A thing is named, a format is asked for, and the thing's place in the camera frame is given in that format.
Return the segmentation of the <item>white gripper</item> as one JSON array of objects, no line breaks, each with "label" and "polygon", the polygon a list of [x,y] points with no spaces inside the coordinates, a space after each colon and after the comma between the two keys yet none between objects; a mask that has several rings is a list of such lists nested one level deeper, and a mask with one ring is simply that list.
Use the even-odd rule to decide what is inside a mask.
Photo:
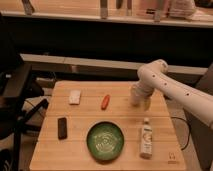
[{"label": "white gripper", "polygon": [[154,88],[143,82],[136,82],[134,84],[137,84],[140,87],[141,92],[142,92],[142,99],[145,99],[144,100],[144,111],[149,110],[150,105],[151,105],[151,98],[149,98],[149,97],[152,96],[152,94],[154,92]]}]

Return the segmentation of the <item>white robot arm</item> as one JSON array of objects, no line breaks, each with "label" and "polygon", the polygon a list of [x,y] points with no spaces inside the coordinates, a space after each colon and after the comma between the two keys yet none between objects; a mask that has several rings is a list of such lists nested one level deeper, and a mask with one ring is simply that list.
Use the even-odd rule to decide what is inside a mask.
[{"label": "white robot arm", "polygon": [[213,130],[213,95],[187,86],[166,75],[168,64],[162,60],[142,65],[137,75],[139,80],[131,87],[130,99],[134,106],[149,109],[150,97],[155,89],[176,100],[187,111]]}]

